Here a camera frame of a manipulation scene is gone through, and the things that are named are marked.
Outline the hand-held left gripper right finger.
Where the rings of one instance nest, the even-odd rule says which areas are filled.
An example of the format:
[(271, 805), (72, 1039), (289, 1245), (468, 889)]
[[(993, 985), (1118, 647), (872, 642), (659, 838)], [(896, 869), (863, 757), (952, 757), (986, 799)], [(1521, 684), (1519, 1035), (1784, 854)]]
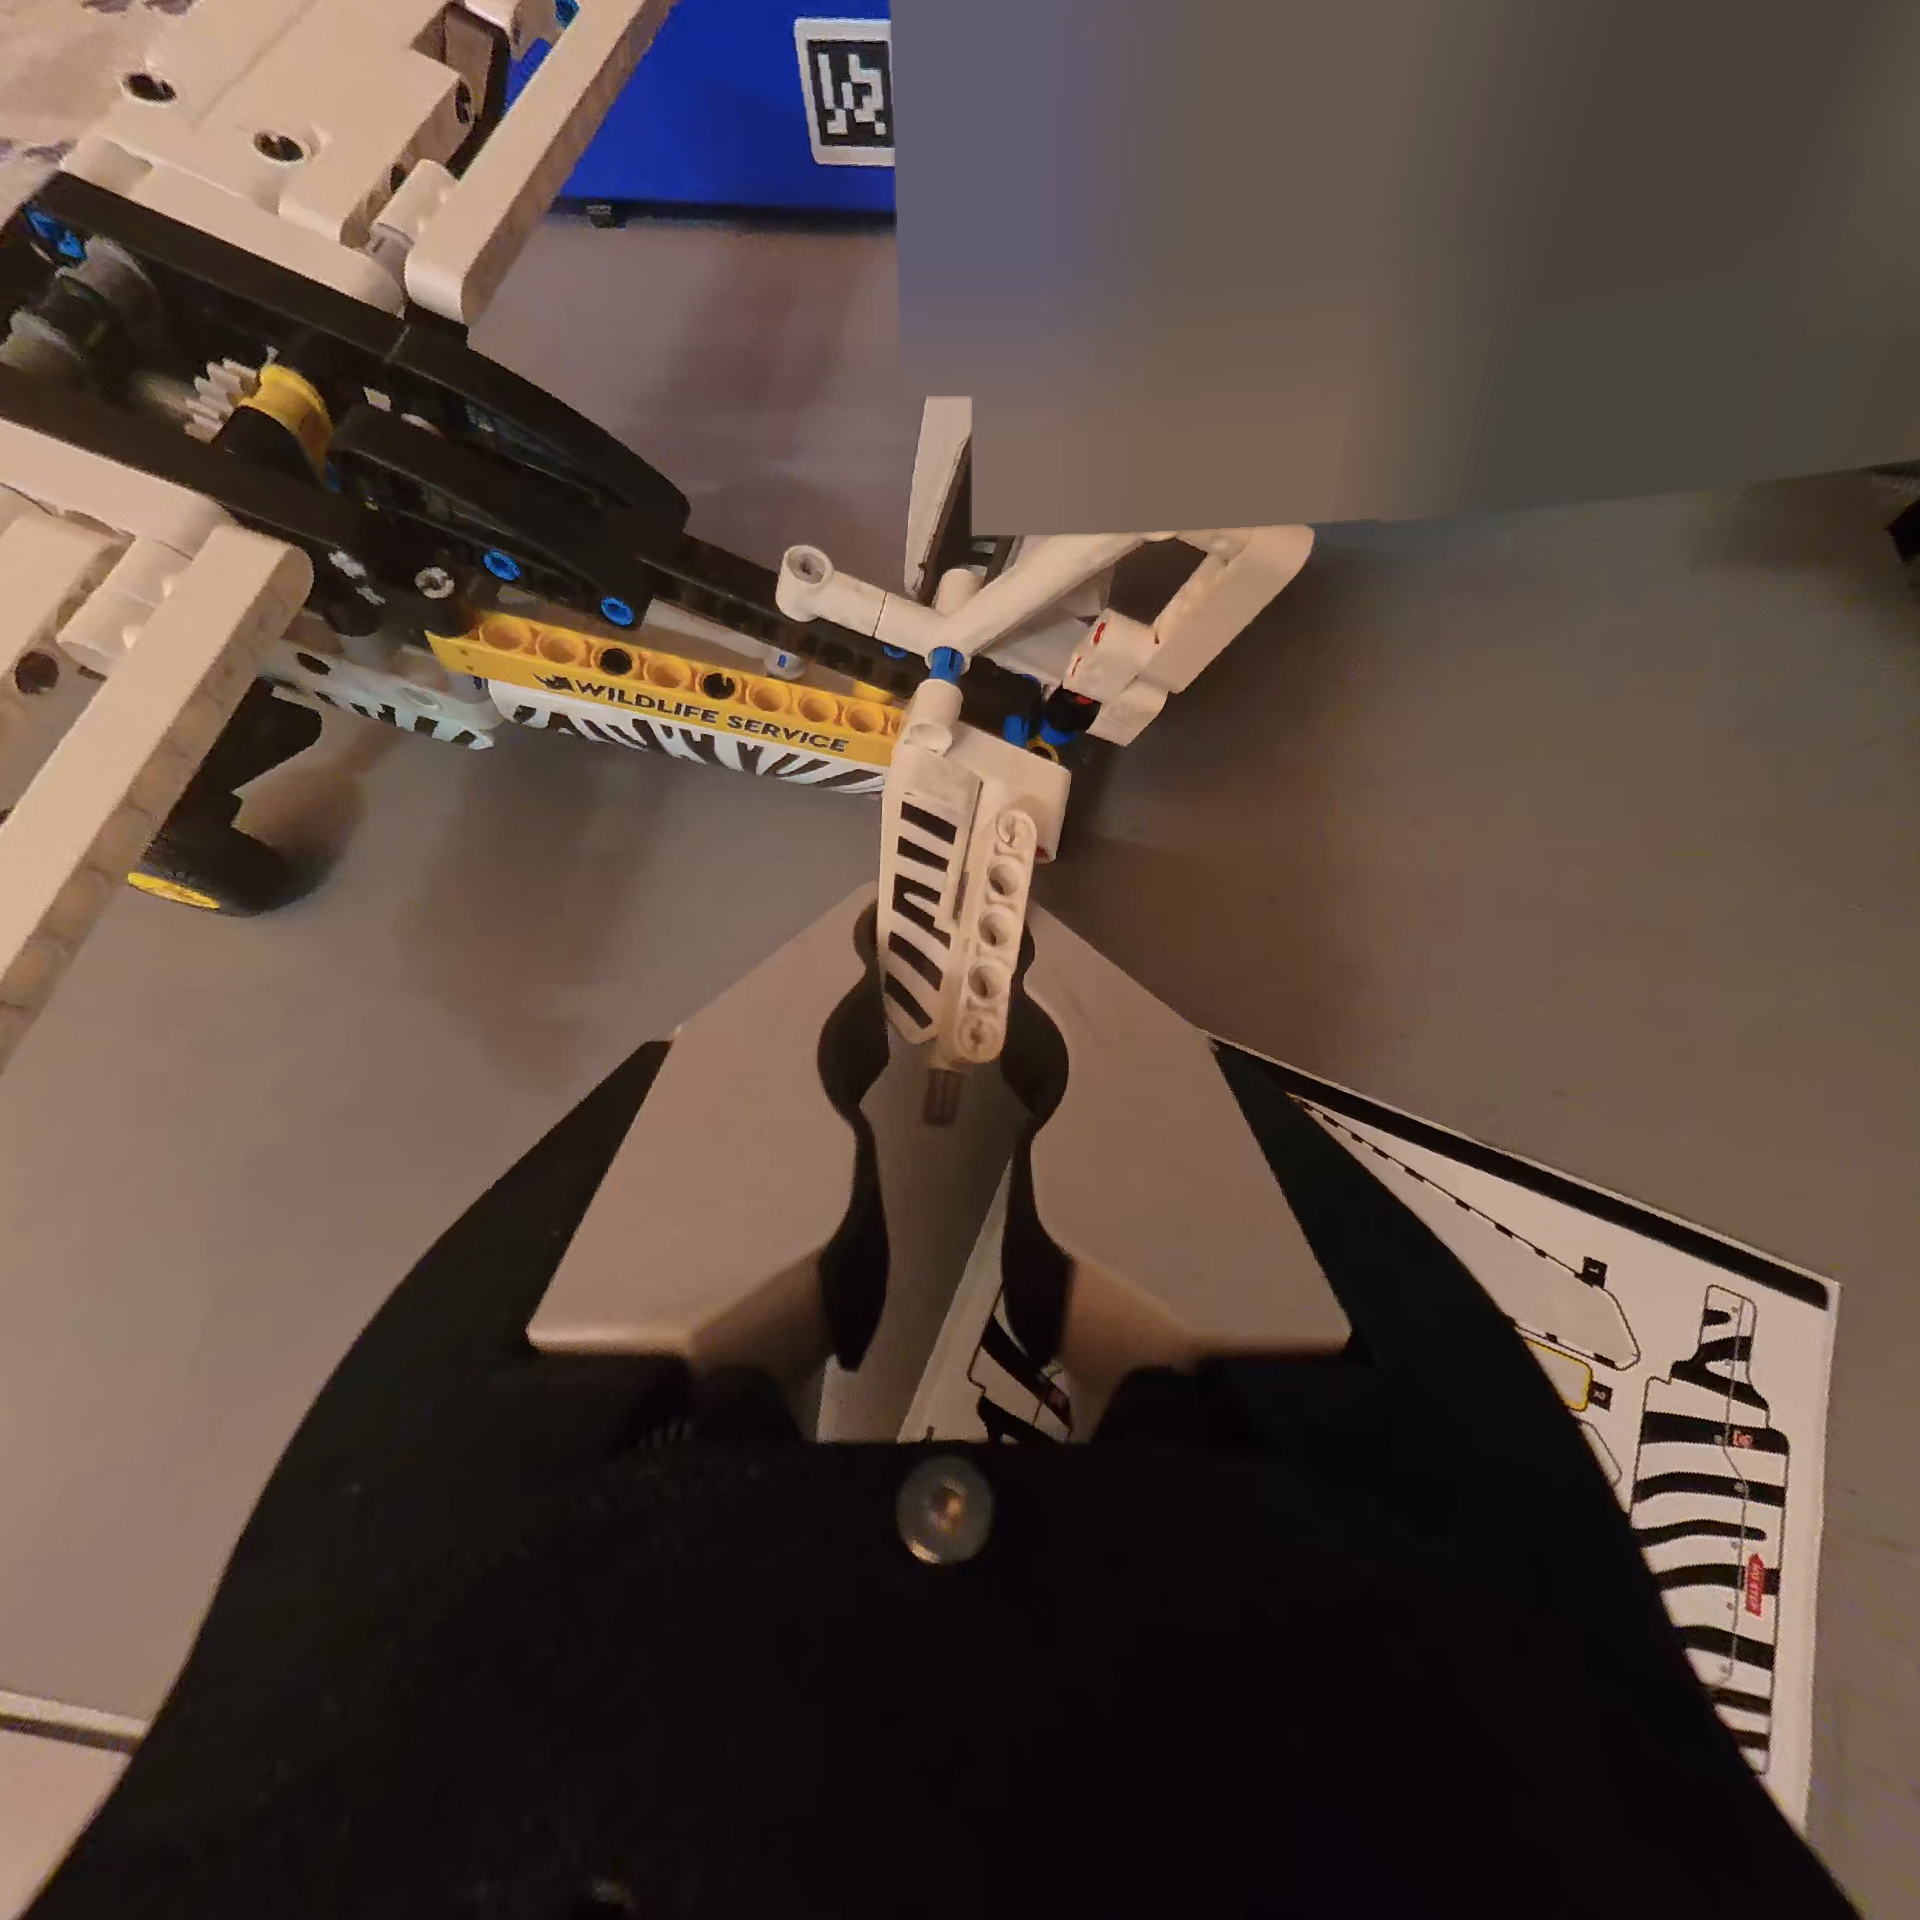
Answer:
[(1026, 1122), (1002, 1217), (1021, 1354), (1105, 1418), (1137, 1370), (1333, 1357), (1350, 1317), (1211, 1039), (1050, 910), (999, 1054)]

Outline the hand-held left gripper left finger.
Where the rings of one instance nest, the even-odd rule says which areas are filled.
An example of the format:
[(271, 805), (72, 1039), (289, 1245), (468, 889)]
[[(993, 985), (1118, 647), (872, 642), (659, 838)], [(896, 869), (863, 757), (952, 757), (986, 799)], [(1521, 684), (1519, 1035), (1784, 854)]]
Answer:
[(863, 886), (672, 1033), (528, 1343), (688, 1369), (856, 1369), (887, 1290), (863, 1108), (885, 1067)]

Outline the white lego fin piece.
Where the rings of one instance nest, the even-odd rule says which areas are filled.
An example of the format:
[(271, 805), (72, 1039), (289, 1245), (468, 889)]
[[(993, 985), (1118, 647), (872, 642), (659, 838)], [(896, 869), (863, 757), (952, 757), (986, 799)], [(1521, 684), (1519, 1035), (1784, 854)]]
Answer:
[(968, 726), (909, 726), (882, 790), (878, 991), (947, 1126), (1005, 1044), (1036, 872), (1056, 860), (1070, 775)]

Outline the white yellow lego plane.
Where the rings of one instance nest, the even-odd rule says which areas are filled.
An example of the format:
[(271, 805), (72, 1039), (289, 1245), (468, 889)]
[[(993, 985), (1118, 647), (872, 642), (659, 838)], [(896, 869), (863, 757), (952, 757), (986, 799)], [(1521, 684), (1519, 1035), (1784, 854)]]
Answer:
[(824, 792), (909, 726), (1069, 770), (1310, 557), (1305, 525), (972, 533), (920, 413), (906, 583), (694, 533), (687, 492), (473, 343), (669, 3), (4, 14), (4, 1054), (128, 881), (300, 893), (242, 792), (322, 715), (549, 730)]

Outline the zebra striped sticker sheet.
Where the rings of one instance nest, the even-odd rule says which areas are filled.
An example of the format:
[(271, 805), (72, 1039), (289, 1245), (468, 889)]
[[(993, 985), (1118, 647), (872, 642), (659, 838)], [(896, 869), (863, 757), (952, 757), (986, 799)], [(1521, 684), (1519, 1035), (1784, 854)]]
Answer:
[[(1691, 1675), (1744, 1763), (1807, 1827), (1836, 1283), (1668, 1210), (1576, 1181), (1280, 1060), (1261, 1067), (1461, 1260), (1560, 1404), (1662, 1593)], [(1010, 1180), (989, 1206), (917, 1377), (906, 1443), (1069, 1443), (1064, 1360), (1032, 1360), (1002, 1305)], [(1464, 1370), (1407, 1391), (1242, 1369), (1237, 1426), (1280, 1453), (1315, 1426), (1377, 1482), (1428, 1493)]]

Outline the blue storage bin with tag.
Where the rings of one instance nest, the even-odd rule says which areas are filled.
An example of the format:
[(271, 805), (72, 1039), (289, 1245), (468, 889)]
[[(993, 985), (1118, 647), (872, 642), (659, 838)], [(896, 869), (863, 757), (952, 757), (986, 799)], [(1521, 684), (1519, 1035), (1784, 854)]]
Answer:
[(887, 3), (672, 3), (558, 203), (893, 223)]

